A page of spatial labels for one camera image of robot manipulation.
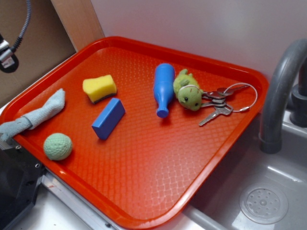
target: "towel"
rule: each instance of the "towel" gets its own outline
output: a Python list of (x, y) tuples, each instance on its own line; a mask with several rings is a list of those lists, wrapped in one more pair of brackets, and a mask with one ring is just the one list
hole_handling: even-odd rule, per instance
[(26, 129), (34, 129), (46, 120), (49, 120), (58, 114), (65, 105), (65, 91), (60, 89), (56, 91), (43, 105), (43, 107), (33, 110), (15, 121), (10, 121), (0, 125), (0, 133), (2, 141), (7, 141), (16, 134)]

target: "tray rim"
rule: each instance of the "tray rim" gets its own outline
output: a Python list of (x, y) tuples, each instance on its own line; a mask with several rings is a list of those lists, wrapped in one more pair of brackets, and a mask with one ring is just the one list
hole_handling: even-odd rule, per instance
[[(240, 135), (243, 133), (243, 131), (247, 128), (247, 126), (250, 124), (250, 122), (254, 119), (254, 117), (258, 114), (258, 112), (261, 110), (265, 96), (266, 91), (268, 89), (268, 82), (265, 79), (265, 77), (258, 71), (241, 67), (235, 64), (230, 64), (223, 61), (218, 61), (215, 59), (202, 57), (194, 54), (189, 54), (182, 51), (173, 50), (170, 48), (165, 48), (161, 46), (156, 46), (144, 42), (139, 42), (135, 40), (131, 40), (128, 38), (123, 37), (107, 37), (99, 39), (85, 48), (83, 48), (78, 53), (71, 56), (69, 59), (64, 61), (62, 64), (60, 64), (57, 68), (53, 69), (51, 72), (49, 72), (47, 75), (42, 77), (39, 81), (37, 81), (35, 84), (30, 86), (28, 89), (26, 89), (24, 92), (19, 94), (15, 99), (13, 99), (3, 110), (1, 116), (0, 116), (0, 123), (10, 121), (10, 117), (14, 117), (14, 115), (19, 111), (20, 108), (24, 107), (28, 101), (34, 99), (37, 95), (42, 93), (45, 88), (47, 88), (51, 83), (56, 82), (58, 79), (60, 79), (64, 74), (68, 73), (71, 69), (75, 67), (75, 64), (80, 63), (81, 61), (85, 60), (87, 57), (89, 57), (94, 52), (107, 48), (107, 47), (118, 47), (123, 48), (125, 50), (134, 51), (137, 53), (141, 53), (144, 55), (148, 55), (148, 52), (153, 52), (154, 58), (160, 58), (163, 59), (165, 62), (172, 61), (174, 62), (174, 58), (176, 58), (176, 63), (181, 64), (184, 66), (187, 66), (189, 68), (199, 69), (206, 72), (208, 71), (208, 67), (211, 67), (210, 70), (213, 69), (213, 67), (219, 67), (219, 68), (226, 68), (229, 70), (228, 76), (223, 76), (234, 79), (237, 81), (243, 80), (244, 82), (249, 83), (250, 78), (246, 78), (246, 75), (250, 75), (254, 77), (254, 80), (257, 80), (258, 86), (256, 86), (257, 90), (259, 91), (259, 98), (252, 110), (254, 111), (251, 115), (245, 116), (242, 121), (238, 124), (235, 131), (232, 132), (232, 134), (226, 139), (225, 143), (218, 149), (218, 151), (213, 155), (213, 157), (209, 160), (208, 164), (204, 167), (204, 169), (201, 171), (201, 173), (195, 178), (195, 180), (191, 183), (191, 185), (187, 188), (183, 196), (180, 197), (180, 199), (174, 204), (174, 206), (168, 210), (165, 214), (153, 218), (153, 219), (147, 219), (147, 220), (141, 220), (141, 219), (135, 219), (129, 216), (127, 213), (122, 211), (119, 207), (116, 208), (113, 206), (108, 205), (108, 202), (104, 203), (104, 212), (107, 216), (109, 216), (112, 220), (114, 220), (119, 225), (130, 228), (130, 229), (147, 229), (147, 228), (153, 228), (157, 227), (173, 217), (175, 217), (189, 202), (189, 200), (192, 198), (194, 193), (196, 192), (196, 189), (199, 188), (205, 181), (205, 179), (210, 175), (210, 173), (214, 170), (214, 168), (217, 166), (218, 162), (224, 157), (224, 155), (228, 152), (228, 150), (234, 145), (235, 141), (240, 137)], [(22, 135), (16, 135), (14, 137), (16, 141), (18, 141), (21, 145), (24, 145), (27, 143), (26, 138), (24, 138)], [(25, 146), (30, 152), (40, 152), (40, 149), (36, 149), (32, 146)], [(49, 168), (51, 171), (65, 171), (66, 169), (61, 168), (61, 165), (52, 162), (51, 168)], [(63, 181), (67, 181), (67, 175), (65, 173), (58, 175), (60, 179)], [(69, 185), (75, 189), (78, 193), (86, 194), (88, 196), (88, 184), (85, 184), (83, 181), (70, 181)], [(99, 206), (101, 205), (101, 200), (99, 197), (101, 194), (91, 193), (91, 200), (90, 203), (92, 203), (95, 207), (97, 207), (97, 204), (99, 203)]]

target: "orange tray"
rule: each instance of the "orange tray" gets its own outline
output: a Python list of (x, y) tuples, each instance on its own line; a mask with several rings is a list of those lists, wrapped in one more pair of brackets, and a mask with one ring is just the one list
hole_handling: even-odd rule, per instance
[[(154, 72), (161, 63), (173, 65), (176, 74), (188, 69), (205, 91), (249, 83), (258, 100), (248, 112), (221, 115), (199, 127), (214, 108), (193, 112), (174, 99), (169, 116), (161, 119), (153, 97)], [(92, 104), (82, 82), (107, 74), (126, 113), (103, 141), (91, 125), (110, 98)], [(5, 108), (0, 123), (41, 107), (60, 88), (66, 92), (65, 108), (15, 140), (115, 223), (147, 229), (169, 221), (189, 202), (262, 108), (268, 82), (259, 72), (237, 65), (109, 37), (90, 44), (20, 94)], [(249, 87), (227, 100), (239, 109), (254, 99)], [(50, 161), (43, 152), (45, 139), (56, 132), (73, 142), (71, 155), (62, 161)]]

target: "stuffed toy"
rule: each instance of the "stuffed toy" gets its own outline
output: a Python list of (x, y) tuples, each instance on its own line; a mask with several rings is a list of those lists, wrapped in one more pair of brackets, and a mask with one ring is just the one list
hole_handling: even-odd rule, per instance
[(174, 93), (179, 103), (192, 111), (197, 111), (201, 107), (203, 90), (200, 89), (193, 74), (183, 69), (174, 80)]

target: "sink drain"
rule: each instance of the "sink drain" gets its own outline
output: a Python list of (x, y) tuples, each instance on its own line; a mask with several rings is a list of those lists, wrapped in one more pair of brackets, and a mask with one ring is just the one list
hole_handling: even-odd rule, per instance
[(252, 184), (242, 192), (240, 207), (250, 220), (258, 224), (273, 224), (287, 214), (288, 200), (275, 186)]

